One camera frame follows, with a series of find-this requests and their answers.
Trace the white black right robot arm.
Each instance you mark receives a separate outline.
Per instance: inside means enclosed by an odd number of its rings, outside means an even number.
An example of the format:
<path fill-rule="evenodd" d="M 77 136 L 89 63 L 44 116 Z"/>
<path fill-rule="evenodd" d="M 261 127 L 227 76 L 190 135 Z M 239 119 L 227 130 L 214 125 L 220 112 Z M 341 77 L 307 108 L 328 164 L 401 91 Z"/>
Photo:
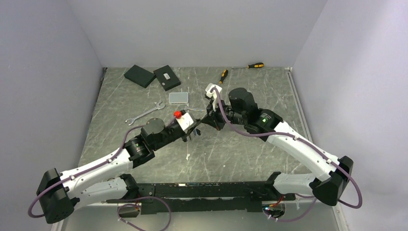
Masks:
<path fill-rule="evenodd" d="M 295 193 L 315 197 L 330 206 L 338 203 L 351 208 L 362 206 L 361 191 L 351 176 L 354 164 L 351 158 L 339 158 L 324 151 L 273 111 L 258 108 L 253 95 L 245 88 L 236 88 L 229 93 L 230 105 L 224 104 L 221 90 L 215 84 L 209 84 L 205 89 L 210 100 L 205 116 L 209 125 L 217 129 L 228 125 L 240 135 L 260 138 L 281 148 L 310 170 L 310 174 L 273 173 L 265 186 L 269 199 Z"/>

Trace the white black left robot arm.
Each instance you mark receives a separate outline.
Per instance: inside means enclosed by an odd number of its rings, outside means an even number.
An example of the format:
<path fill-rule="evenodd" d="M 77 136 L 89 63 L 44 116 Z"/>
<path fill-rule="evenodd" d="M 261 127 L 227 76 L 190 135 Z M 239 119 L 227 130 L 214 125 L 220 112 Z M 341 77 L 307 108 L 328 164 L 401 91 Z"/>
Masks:
<path fill-rule="evenodd" d="M 140 134 L 122 143 L 112 153 L 84 166 L 62 172 L 47 170 L 36 191 L 36 198 L 28 209 L 32 218 L 45 218 L 48 224 L 57 223 L 75 210 L 104 199 L 134 201 L 138 196 L 135 180 L 127 171 L 141 166 L 155 157 L 158 149 L 188 135 L 201 123 L 186 113 L 173 118 L 169 125 L 158 118 L 138 126 Z M 41 215 L 33 214 L 39 202 Z"/>

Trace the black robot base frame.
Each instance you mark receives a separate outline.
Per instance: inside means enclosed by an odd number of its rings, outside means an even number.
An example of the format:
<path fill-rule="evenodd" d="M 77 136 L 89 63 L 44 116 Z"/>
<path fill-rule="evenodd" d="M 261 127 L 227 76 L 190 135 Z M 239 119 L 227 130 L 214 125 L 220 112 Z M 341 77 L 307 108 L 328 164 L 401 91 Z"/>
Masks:
<path fill-rule="evenodd" d="M 232 211 L 261 212 L 268 203 L 295 200 L 293 193 L 281 194 L 267 181 L 137 183 L 121 175 L 126 194 L 107 203 L 140 203 L 141 213 Z"/>

